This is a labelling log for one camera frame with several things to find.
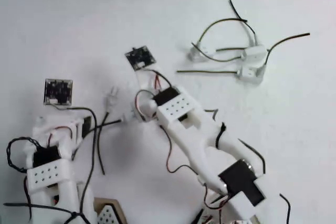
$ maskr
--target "black circuit board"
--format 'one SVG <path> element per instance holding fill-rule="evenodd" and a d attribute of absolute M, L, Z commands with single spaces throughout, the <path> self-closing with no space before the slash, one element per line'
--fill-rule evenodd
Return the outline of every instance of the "black circuit board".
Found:
<path fill-rule="evenodd" d="M 156 63 L 156 60 L 146 46 L 138 49 L 133 48 L 133 51 L 128 52 L 125 56 L 135 71 Z"/>
<path fill-rule="evenodd" d="M 71 105 L 72 80 L 46 79 L 44 105 Z"/>

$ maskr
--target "wire connector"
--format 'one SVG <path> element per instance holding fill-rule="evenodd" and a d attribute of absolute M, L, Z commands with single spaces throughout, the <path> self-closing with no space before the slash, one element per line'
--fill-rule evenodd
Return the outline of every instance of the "wire connector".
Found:
<path fill-rule="evenodd" d="M 111 92 L 106 97 L 106 112 L 112 113 L 118 100 L 118 87 L 113 86 Z"/>
<path fill-rule="evenodd" d="M 209 47 L 205 47 L 201 44 L 201 42 L 197 42 L 196 46 L 206 55 L 208 55 L 209 57 L 213 58 L 213 56 L 215 55 L 216 50 L 215 49 L 211 49 Z M 190 49 L 190 52 L 188 54 L 188 58 L 189 60 L 191 60 L 192 62 L 205 62 L 208 61 L 207 58 L 205 58 L 201 52 L 196 48 L 196 47 L 192 47 Z"/>
<path fill-rule="evenodd" d="M 244 49 L 241 58 L 245 62 L 261 62 L 266 57 L 266 53 L 266 47 L 264 45 L 258 45 Z"/>
<path fill-rule="evenodd" d="M 259 68 L 242 66 L 237 75 L 241 81 L 260 84 L 264 78 L 265 70 L 266 65 Z"/>

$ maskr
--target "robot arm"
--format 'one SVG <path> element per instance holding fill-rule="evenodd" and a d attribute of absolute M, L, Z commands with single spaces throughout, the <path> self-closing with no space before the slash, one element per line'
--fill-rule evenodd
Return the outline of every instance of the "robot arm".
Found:
<path fill-rule="evenodd" d="M 229 197 L 222 208 L 225 223 L 249 220 L 270 198 L 279 195 L 268 175 L 262 173 L 259 157 L 232 138 L 226 126 L 215 122 L 183 88 L 162 91 L 141 110 L 147 115 L 156 113 L 159 124 L 185 153 L 202 185 Z M 205 155 L 210 146 L 232 155 L 237 162 L 215 174 Z"/>

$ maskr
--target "perforated white plate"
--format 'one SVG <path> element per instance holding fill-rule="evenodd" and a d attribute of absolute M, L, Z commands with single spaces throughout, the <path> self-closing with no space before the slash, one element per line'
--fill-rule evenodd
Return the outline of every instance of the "perforated white plate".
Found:
<path fill-rule="evenodd" d="M 97 218 L 98 224 L 121 224 L 118 222 L 117 214 L 112 206 L 106 205 Z"/>

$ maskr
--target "electrical wire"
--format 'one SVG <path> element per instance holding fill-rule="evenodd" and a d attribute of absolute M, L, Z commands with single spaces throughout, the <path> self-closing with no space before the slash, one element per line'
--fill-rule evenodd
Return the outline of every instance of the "electrical wire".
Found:
<path fill-rule="evenodd" d="M 189 165 L 180 165 L 178 168 L 176 168 L 175 170 L 170 170 L 169 169 L 169 159 L 170 159 L 170 156 L 172 154 L 172 140 L 170 138 L 170 136 L 168 135 L 168 132 L 165 130 L 165 128 L 161 125 L 159 125 L 159 127 L 163 130 L 163 132 L 165 133 L 165 135 L 167 136 L 168 138 L 168 141 L 169 141 L 169 152 L 168 152 L 168 157 L 167 157 L 167 161 L 166 161 L 166 168 L 167 168 L 167 171 L 169 173 L 176 173 L 179 169 L 181 169 L 182 167 L 187 167 L 189 168 L 196 176 L 198 176 L 198 173 L 192 169 Z M 208 188 L 207 188 L 207 185 L 204 184 L 204 187 L 205 187 L 205 194 L 204 194 L 204 205 L 209 208 L 209 209 L 212 209 L 212 210 L 220 210 L 222 209 L 222 207 L 225 205 L 225 203 L 227 203 L 230 199 L 230 197 L 228 196 L 225 200 L 221 201 L 219 206 L 218 207 L 211 207 L 207 204 L 206 202 L 206 196 L 208 194 Z M 220 219 L 220 222 L 222 221 L 222 212 L 220 211 L 219 212 L 219 219 Z"/>
<path fill-rule="evenodd" d="M 168 132 L 164 129 L 163 126 L 159 125 L 159 127 L 163 130 L 163 132 L 165 133 L 165 135 L 167 136 L 168 138 L 168 141 L 169 141 L 169 152 L 168 152 L 168 157 L 167 157 L 167 161 L 166 161 L 166 168 L 167 168 L 167 171 L 169 173 L 176 173 L 179 169 L 181 169 L 182 167 L 187 167 L 189 168 L 195 175 L 198 175 L 198 173 L 192 169 L 189 165 L 180 165 L 178 168 L 176 168 L 175 170 L 170 170 L 169 168 L 169 159 L 170 159 L 170 156 L 172 155 L 172 149 L 173 149 L 173 146 L 172 146 L 172 140 L 170 138 L 170 136 L 168 135 Z"/>
<path fill-rule="evenodd" d="M 283 43 L 283 42 L 285 42 L 285 41 L 287 41 L 287 40 L 290 40 L 290 39 L 296 39 L 296 38 L 300 38 L 300 37 L 304 37 L 304 36 L 309 36 L 309 35 L 310 35 L 310 33 L 298 34 L 298 35 L 294 35 L 294 36 L 287 37 L 287 38 L 282 39 L 281 41 L 275 43 L 275 44 L 271 47 L 271 49 L 268 51 L 268 53 L 267 53 L 267 57 L 266 57 L 266 61 L 265 61 L 265 65 L 267 64 L 268 57 L 269 57 L 270 53 L 272 52 L 272 50 L 273 50 L 277 45 L 279 45 L 279 44 L 281 44 L 281 43 Z"/>
<path fill-rule="evenodd" d="M 170 87 L 172 87 L 172 84 L 170 83 L 170 81 L 163 74 L 161 74 L 160 72 L 158 72 L 158 71 L 156 71 L 154 69 L 143 69 L 143 71 L 152 71 L 152 72 L 156 73 L 158 76 L 162 77 L 168 83 L 168 85 Z"/>
<path fill-rule="evenodd" d="M 158 75 L 155 75 L 154 89 L 157 90 L 157 87 L 159 87 L 159 91 L 162 89 L 160 78 Z"/>
<path fill-rule="evenodd" d="M 72 140 L 72 129 L 68 126 L 58 126 L 56 128 L 54 128 L 54 130 L 58 130 L 58 129 L 68 129 L 70 131 L 70 138 Z M 48 139 L 48 147 L 50 147 L 50 140 L 51 140 L 51 137 L 53 136 L 53 134 L 51 133 L 50 136 L 49 136 L 49 139 Z"/>
<path fill-rule="evenodd" d="M 216 49 L 216 52 L 220 52 L 220 51 L 233 51 L 233 50 L 244 50 L 247 47 L 224 47 L 224 48 L 219 48 Z"/>
<path fill-rule="evenodd" d="M 50 140 L 51 140 L 51 137 L 52 137 L 52 136 L 53 136 L 53 134 L 50 133 L 49 138 L 48 138 L 48 144 L 47 144 L 48 147 L 50 147 Z"/>
<path fill-rule="evenodd" d="M 112 121 L 112 122 L 108 122 L 108 123 L 101 124 L 101 125 L 99 125 L 99 126 L 97 126 L 97 127 L 93 127 L 93 128 L 90 129 L 89 132 L 83 137 L 83 139 L 84 139 L 85 137 L 87 137 L 87 135 L 89 135 L 89 133 L 91 133 L 91 132 L 94 131 L 94 130 L 98 130 L 98 129 L 101 129 L 101 128 L 105 127 L 105 126 L 112 125 L 112 124 L 115 124 L 115 123 L 121 123 L 121 122 L 122 122 L 122 120 L 121 120 L 121 119 L 118 119 L 118 120 L 115 120 L 115 121 Z M 72 161 L 75 160 L 76 154 L 77 154 L 78 149 L 79 149 L 80 146 L 81 146 L 81 144 L 77 147 L 77 149 L 74 150 L 74 152 L 73 152 L 73 154 L 72 154 L 72 156 L 71 156 L 71 160 L 72 160 Z"/>
<path fill-rule="evenodd" d="M 202 51 L 198 46 L 196 46 L 194 43 L 191 42 L 191 45 L 193 45 L 193 47 L 196 48 L 197 51 L 199 51 L 205 58 L 208 58 L 208 59 L 213 60 L 213 61 L 217 61 L 217 62 L 230 62 L 230 61 L 238 60 L 238 59 L 241 58 L 240 56 L 237 56 L 237 57 L 230 58 L 230 59 L 227 59 L 227 60 L 218 60 L 218 59 L 214 59 L 214 58 L 210 57 L 209 55 L 207 55 L 205 52 L 203 52 L 203 51 Z"/>
<path fill-rule="evenodd" d="M 263 174 L 266 174 L 266 161 L 265 161 L 264 157 L 256 149 L 254 149 L 252 146 L 248 145 L 247 143 L 245 143 L 244 141 L 242 141 L 240 139 L 238 139 L 238 140 L 241 141 L 242 144 L 244 144 L 247 148 L 249 148 L 251 151 L 253 151 L 261 159 L 261 161 L 262 161 L 262 171 L 263 171 Z M 279 194 L 279 196 L 282 199 L 284 199 L 285 202 L 288 205 L 286 224 L 289 224 L 289 217 L 290 217 L 290 210 L 291 210 L 290 202 L 283 194 Z"/>
<path fill-rule="evenodd" d="M 236 16 L 241 19 L 241 16 L 238 14 L 235 6 L 233 5 L 232 0 L 229 0 L 229 3 L 230 3 L 231 8 L 233 9 L 233 11 L 235 12 Z M 244 22 L 244 23 L 252 31 L 253 34 L 256 34 L 256 32 L 252 29 L 252 27 L 250 27 L 250 25 L 247 23 L 247 21 Z"/>
<path fill-rule="evenodd" d="M 72 129 L 68 126 L 58 126 L 55 128 L 55 130 L 59 130 L 59 129 L 68 129 L 70 131 L 70 138 L 72 139 L 73 133 L 72 133 Z"/>
<path fill-rule="evenodd" d="M 176 73 L 234 73 L 237 71 L 212 71 L 212 70 L 177 70 Z"/>
<path fill-rule="evenodd" d="M 204 111 L 205 111 L 205 112 L 213 112 L 212 119 L 213 119 L 214 121 L 216 121 L 216 115 L 217 115 L 217 113 L 218 113 L 218 110 L 219 110 L 219 109 L 215 109 L 215 110 L 204 110 Z"/>
<path fill-rule="evenodd" d="M 85 215 L 82 212 L 71 212 L 67 209 L 58 208 L 58 207 L 51 207 L 51 206 L 44 206 L 44 205 L 37 205 L 37 204 L 28 204 L 28 203 L 4 203 L 5 207 L 30 207 L 30 208 L 41 208 L 41 209 L 50 209 L 50 210 L 56 210 L 61 212 L 66 212 L 68 214 L 71 214 L 69 219 L 67 219 L 64 224 L 70 223 L 72 220 L 74 220 L 77 216 L 80 216 L 85 224 L 91 224 L 89 220 L 85 217 Z"/>
<path fill-rule="evenodd" d="M 37 140 L 35 140 L 35 139 L 31 138 L 31 137 L 27 137 L 27 136 L 22 136 L 22 137 L 15 138 L 15 139 L 11 140 L 8 143 L 8 146 L 7 146 L 7 149 L 6 149 L 7 163 L 8 163 L 8 165 L 11 168 L 17 170 L 20 173 L 27 173 L 27 169 L 26 168 L 23 168 L 23 167 L 19 168 L 16 165 L 14 165 L 13 162 L 12 162 L 12 160 L 11 160 L 11 157 L 10 157 L 11 156 L 11 152 L 12 152 L 12 150 L 11 150 L 12 149 L 12 144 L 15 143 L 15 142 L 17 142 L 17 141 L 29 141 L 29 142 L 31 142 L 32 144 L 34 144 L 36 146 L 37 150 L 41 149 L 41 148 L 44 149 L 44 148 L 40 145 L 40 143 Z"/>
<path fill-rule="evenodd" d="M 284 201 L 285 201 L 285 202 L 287 203 L 287 205 L 288 205 L 286 224 L 289 224 L 290 209 L 291 209 L 291 207 L 290 207 L 290 203 L 289 203 L 289 200 L 288 200 L 283 194 L 280 194 L 280 197 L 281 197 L 282 199 L 284 199 Z"/>
<path fill-rule="evenodd" d="M 208 203 L 206 202 L 206 197 L 207 197 L 207 195 L 208 195 L 208 186 L 207 186 L 207 184 L 204 184 L 204 187 L 205 187 L 205 194 L 204 194 L 203 202 L 204 202 L 204 205 L 205 205 L 207 208 L 209 208 L 209 209 L 211 209 L 211 210 L 220 210 L 220 209 L 224 206 L 224 204 L 227 203 L 227 202 L 230 200 L 230 196 L 227 195 L 227 198 L 224 199 L 224 200 L 222 200 L 222 201 L 220 202 L 220 204 L 219 204 L 218 207 L 211 207 L 211 206 L 209 206 Z"/>
<path fill-rule="evenodd" d="M 95 128 L 97 128 L 97 117 L 96 117 L 96 114 L 94 113 L 94 111 L 90 108 L 87 108 L 87 107 L 70 107 L 70 108 L 66 108 L 67 110 L 86 110 L 86 111 L 89 111 L 92 116 L 93 116 L 93 119 L 94 119 L 94 126 Z M 90 169 L 90 173 L 89 173 L 89 176 L 88 176 L 88 179 L 85 183 L 85 186 L 84 186 L 84 190 L 83 190 L 83 194 L 82 194 L 82 197 L 81 197 L 81 200 L 80 200 L 80 207 L 79 207 L 79 211 L 80 213 L 83 213 L 83 205 L 84 205 L 84 198 L 85 198 L 85 194 L 86 194 L 86 191 L 88 189 L 88 186 L 89 186 L 89 183 L 91 181 L 91 177 L 92 177 L 92 173 L 93 173 L 93 170 L 95 168 L 95 150 L 96 150 L 96 136 L 97 136 L 97 129 L 94 130 L 94 133 L 93 133 L 93 143 L 92 143 L 92 160 L 91 160 L 91 169 Z"/>
<path fill-rule="evenodd" d="M 103 118 L 103 121 L 101 122 L 102 125 L 105 123 L 108 116 L 109 116 L 109 112 L 106 112 L 105 116 Z M 105 175 L 104 165 L 103 165 L 103 161 L 101 160 L 101 155 L 100 155 L 100 134 L 101 134 L 102 129 L 103 129 L 103 127 L 99 128 L 99 131 L 98 131 L 97 151 L 98 151 L 98 160 L 99 160 L 101 172 L 103 173 L 103 175 Z"/>
<path fill-rule="evenodd" d="M 141 92 L 147 92 L 147 93 L 151 94 L 152 97 L 154 97 L 155 95 L 154 95 L 151 91 L 149 91 L 149 90 L 147 90 L 147 89 L 140 89 L 140 90 L 136 93 L 136 95 L 135 95 L 135 98 L 134 98 L 134 106 L 135 106 L 135 109 L 136 109 L 137 112 L 140 114 L 141 119 L 145 122 L 145 121 L 146 121 L 146 117 L 145 117 L 145 115 L 140 111 L 140 108 L 139 108 L 139 101 L 138 101 L 138 96 L 139 96 L 139 94 L 140 94 Z"/>
<path fill-rule="evenodd" d="M 207 31 L 209 31 L 209 29 L 210 29 L 212 26 L 214 26 L 214 25 L 216 25 L 216 24 L 218 24 L 218 23 L 220 23 L 220 22 L 230 21 L 230 20 L 232 20 L 232 21 L 240 21 L 240 22 L 244 22 L 244 23 L 247 22 L 247 20 L 245 20 L 245 19 L 241 19 L 241 18 L 223 18 L 223 19 L 217 20 L 217 21 L 215 21 L 215 22 L 212 22 L 212 23 L 211 23 L 209 26 L 207 26 L 206 29 L 203 31 L 203 33 L 202 33 L 202 35 L 200 36 L 198 42 L 201 42 L 201 41 L 202 41 L 204 35 L 207 33 Z"/>
<path fill-rule="evenodd" d="M 104 124 L 100 124 L 97 126 L 97 128 L 92 128 L 89 130 L 88 134 L 91 133 L 92 131 L 94 131 L 95 129 L 100 129 L 102 127 L 105 127 L 105 126 L 108 126 L 108 125 L 112 125 L 112 124 L 116 124 L 116 123 L 121 123 L 122 120 L 121 119 L 118 119 L 118 120 L 115 120 L 115 121 L 112 121 L 112 122 L 108 122 L 108 123 L 104 123 Z"/>
<path fill-rule="evenodd" d="M 245 143 L 243 140 L 241 140 L 239 138 L 238 138 L 238 140 L 241 141 L 242 144 L 244 144 L 247 148 L 249 148 L 251 151 L 253 151 L 261 159 L 261 161 L 262 161 L 262 171 L 263 171 L 263 174 L 266 174 L 266 162 L 265 162 L 264 157 L 256 149 L 254 149 L 252 146 Z"/>
<path fill-rule="evenodd" d="M 26 198 L 27 198 L 27 203 L 28 204 L 31 204 L 32 201 L 30 200 L 30 196 L 29 196 L 29 193 L 28 193 L 28 188 L 27 188 L 27 176 L 25 176 L 24 180 L 23 180 L 23 189 L 25 191 L 25 195 L 26 195 Z M 31 217 L 32 216 L 32 213 L 31 213 L 31 207 L 29 207 L 29 221 L 31 220 Z"/>

